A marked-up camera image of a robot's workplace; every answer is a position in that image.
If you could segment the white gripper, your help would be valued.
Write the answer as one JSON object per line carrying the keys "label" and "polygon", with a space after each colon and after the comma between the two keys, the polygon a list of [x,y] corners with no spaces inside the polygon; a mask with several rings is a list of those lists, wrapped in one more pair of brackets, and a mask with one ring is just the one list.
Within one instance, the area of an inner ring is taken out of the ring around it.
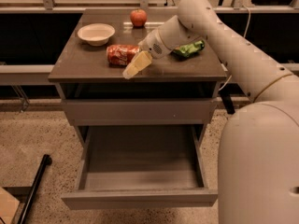
{"label": "white gripper", "polygon": [[172,51],[169,41],[169,34],[165,29],[157,28],[149,32],[138,43],[142,51],[138,52],[126,66],[122,72],[123,77],[130,79],[149,66],[152,63],[152,58],[161,59],[168,55]]}

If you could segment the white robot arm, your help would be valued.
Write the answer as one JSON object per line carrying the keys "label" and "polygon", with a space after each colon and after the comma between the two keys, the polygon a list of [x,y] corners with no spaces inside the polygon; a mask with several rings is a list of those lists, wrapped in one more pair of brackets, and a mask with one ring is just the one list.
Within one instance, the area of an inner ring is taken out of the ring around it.
{"label": "white robot arm", "polygon": [[174,48],[204,38],[250,100],[223,128],[220,224],[299,224],[299,77],[225,25],[207,0],[180,0],[125,68],[131,78]]}

